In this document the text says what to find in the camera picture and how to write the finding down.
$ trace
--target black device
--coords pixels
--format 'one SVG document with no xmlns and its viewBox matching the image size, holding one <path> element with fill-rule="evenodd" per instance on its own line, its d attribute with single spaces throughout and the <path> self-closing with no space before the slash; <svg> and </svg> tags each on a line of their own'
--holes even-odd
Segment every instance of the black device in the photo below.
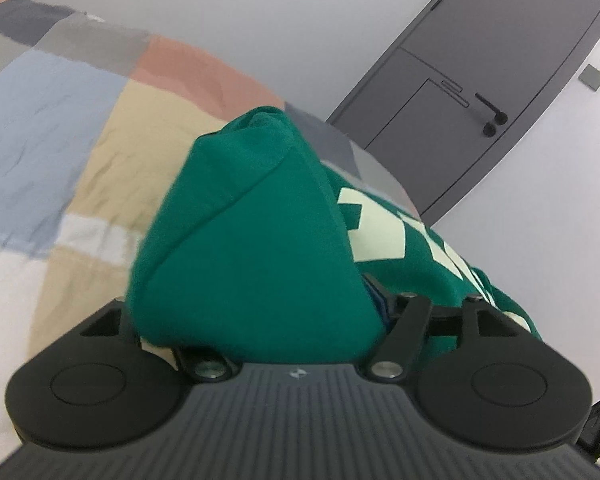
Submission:
<svg viewBox="0 0 600 480">
<path fill-rule="evenodd" d="M 0 480 L 600 479 L 600 402 L 569 361 L 479 296 L 389 294 L 364 362 L 235 364 L 141 349 L 112 301 L 22 366 L 24 445 Z M 427 337 L 457 349 L 418 369 Z"/>
</svg>

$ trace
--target ribbed gray surface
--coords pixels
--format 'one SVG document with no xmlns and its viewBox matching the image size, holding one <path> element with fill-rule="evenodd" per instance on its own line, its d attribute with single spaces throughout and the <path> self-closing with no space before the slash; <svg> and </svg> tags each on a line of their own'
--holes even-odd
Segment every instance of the ribbed gray surface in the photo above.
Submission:
<svg viewBox="0 0 600 480">
<path fill-rule="evenodd" d="M 0 480 L 581 480 L 600 469 L 568 446 L 513 456 L 440 433 L 397 386 L 351 365 L 246 365 L 225 383 L 195 387 L 151 435 L 103 452 L 27 444 Z"/>
</svg>

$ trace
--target black door lever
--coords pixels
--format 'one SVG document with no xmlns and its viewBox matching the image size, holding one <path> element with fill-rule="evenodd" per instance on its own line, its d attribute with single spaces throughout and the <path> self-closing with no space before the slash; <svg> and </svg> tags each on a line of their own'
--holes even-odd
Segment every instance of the black door lever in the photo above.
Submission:
<svg viewBox="0 0 600 480">
<path fill-rule="evenodd" d="M 502 126 L 504 123 L 506 123 L 509 120 L 506 113 L 504 113 L 502 110 L 497 108 L 496 105 L 494 105 L 493 103 L 489 102 L 486 97 L 483 97 L 480 94 L 476 94 L 475 96 L 478 99 L 478 101 L 485 104 L 491 110 L 494 111 L 496 116 L 493 118 L 493 122 L 496 123 L 498 126 Z"/>
</svg>

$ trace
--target black circular joint cover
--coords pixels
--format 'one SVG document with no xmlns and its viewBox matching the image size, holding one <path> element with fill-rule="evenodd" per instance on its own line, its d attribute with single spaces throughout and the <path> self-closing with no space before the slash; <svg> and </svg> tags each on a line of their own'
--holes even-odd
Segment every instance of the black circular joint cover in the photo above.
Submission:
<svg viewBox="0 0 600 480">
<path fill-rule="evenodd" d="M 112 338 L 56 345 L 11 378 L 5 403 L 22 438 L 93 449 L 139 438 L 170 418 L 184 387 L 158 356 Z"/>
<path fill-rule="evenodd" d="M 531 336 L 481 337 L 436 358 L 416 396 L 441 430 L 505 452 L 575 442 L 591 407 L 582 372 Z"/>
</svg>

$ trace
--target door frame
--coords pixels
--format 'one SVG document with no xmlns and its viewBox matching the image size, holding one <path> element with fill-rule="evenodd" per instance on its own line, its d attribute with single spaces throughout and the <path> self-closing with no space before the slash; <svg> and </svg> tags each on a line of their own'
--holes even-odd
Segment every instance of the door frame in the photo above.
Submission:
<svg viewBox="0 0 600 480">
<path fill-rule="evenodd" d="M 400 48 L 420 22 L 440 3 L 440 0 L 431 0 L 420 11 L 416 18 L 404 29 L 402 34 L 380 56 L 378 61 L 366 72 L 364 77 L 354 86 L 353 90 L 344 98 L 340 105 L 327 119 L 333 124 L 349 107 L 371 78 L 384 66 L 387 60 Z M 538 120 L 540 115 L 548 108 L 549 104 L 558 96 L 571 77 L 587 59 L 587 56 L 600 39 L 600 12 L 586 30 L 580 41 L 575 45 L 570 54 L 558 67 L 549 81 L 542 87 L 536 97 L 527 105 L 525 110 L 516 117 L 510 126 L 503 131 L 498 139 L 486 152 L 462 174 L 432 205 L 419 212 L 423 222 L 432 225 L 442 218 L 462 197 L 471 191 L 489 173 L 495 165 L 502 160 L 507 152 L 515 146 L 526 134 L 529 128 Z"/>
</svg>

